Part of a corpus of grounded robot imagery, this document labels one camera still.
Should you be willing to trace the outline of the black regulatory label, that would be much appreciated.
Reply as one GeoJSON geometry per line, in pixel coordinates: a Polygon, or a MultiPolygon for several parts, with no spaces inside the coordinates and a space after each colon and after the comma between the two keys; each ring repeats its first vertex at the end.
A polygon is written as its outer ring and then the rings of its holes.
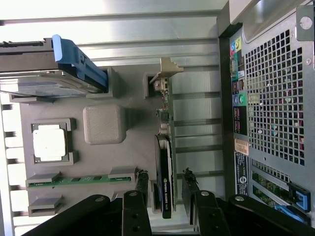
{"type": "Polygon", "coordinates": [[[234,152],[235,192],[249,195],[248,157],[240,152],[234,152]]]}

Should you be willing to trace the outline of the green RAM stick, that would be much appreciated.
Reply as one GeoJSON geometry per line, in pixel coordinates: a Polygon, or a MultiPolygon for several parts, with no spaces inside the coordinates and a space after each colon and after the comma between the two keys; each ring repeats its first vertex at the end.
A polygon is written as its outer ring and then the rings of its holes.
{"type": "Polygon", "coordinates": [[[118,183],[130,182],[131,177],[114,177],[109,178],[108,175],[100,176],[84,176],[84,177],[57,177],[52,181],[30,183],[30,188],[35,187],[57,187],[67,185],[84,185],[84,184],[99,184],[99,183],[118,183]]]}

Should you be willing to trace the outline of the grey parts rack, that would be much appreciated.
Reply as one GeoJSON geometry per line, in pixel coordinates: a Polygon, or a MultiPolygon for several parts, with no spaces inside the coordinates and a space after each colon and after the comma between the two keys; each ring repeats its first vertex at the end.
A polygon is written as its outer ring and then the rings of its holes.
{"type": "Polygon", "coordinates": [[[116,197],[134,187],[138,170],[155,178],[156,110],[162,102],[159,95],[145,92],[148,77],[157,72],[157,65],[148,64],[109,67],[109,93],[20,104],[30,219],[45,221],[91,195],[116,197]],[[34,155],[32,133],[39,125],[51,124],[65,131],[66,155],[62,161],[41,162],[34,155]],[[100,175],[131,177],[131,181],[29,187],[57,177],[100,175]]]}

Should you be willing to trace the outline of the orange service tag sticker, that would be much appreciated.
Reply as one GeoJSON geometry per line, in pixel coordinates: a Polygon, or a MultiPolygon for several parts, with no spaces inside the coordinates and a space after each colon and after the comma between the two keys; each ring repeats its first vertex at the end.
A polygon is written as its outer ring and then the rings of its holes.
{"type": "Polygon", "coordinates": [[[243,155],[249,155],[249,143],[244,140],[234,139],[235,151],[243,155]]]}

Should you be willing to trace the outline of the blue card retention clip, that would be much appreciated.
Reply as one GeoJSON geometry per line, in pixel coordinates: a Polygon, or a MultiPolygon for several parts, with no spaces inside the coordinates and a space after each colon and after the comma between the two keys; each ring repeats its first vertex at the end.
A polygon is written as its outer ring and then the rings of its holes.
{"type": "Polygon", "coordinates": [[[289,199],[292,204],[304,212],[311,211],[311,193],[303,187],[289,182],[289,199]]]}

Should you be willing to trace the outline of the silver CPU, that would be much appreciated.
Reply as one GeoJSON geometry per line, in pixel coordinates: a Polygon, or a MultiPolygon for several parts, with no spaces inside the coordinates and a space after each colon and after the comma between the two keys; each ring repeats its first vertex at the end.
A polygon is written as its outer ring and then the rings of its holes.
{"type": "Polygon", "coordinates": [[[66,142],[65,131],[59,125],[39,125],[32,135],[34,155],[39,161],[62,161],[66,155],[66,142]]]}

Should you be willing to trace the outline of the grey open PC case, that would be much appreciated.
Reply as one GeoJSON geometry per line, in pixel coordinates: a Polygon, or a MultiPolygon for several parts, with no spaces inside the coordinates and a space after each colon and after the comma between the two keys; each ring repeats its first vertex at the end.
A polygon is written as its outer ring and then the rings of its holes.
{"type": "Polygon", "coordinates": [[[249,197],[315,228],[315,0],[229,0],[217,17],[226,195],[234,139],[249,143],[249,197]],[[288,183],[311,193],[311,211],[288,183]]]}

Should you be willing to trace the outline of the hard disk with blue carrier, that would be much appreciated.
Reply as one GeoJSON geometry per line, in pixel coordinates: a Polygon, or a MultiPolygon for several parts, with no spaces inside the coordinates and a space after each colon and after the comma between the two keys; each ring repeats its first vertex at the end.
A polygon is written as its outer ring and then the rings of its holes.
{"type": "Polygon", "coordinates": [[[107,72],[71,40],[0,42],[0,89],[14,85],[20,97],[77,97],[107,93],[107,72]]]}

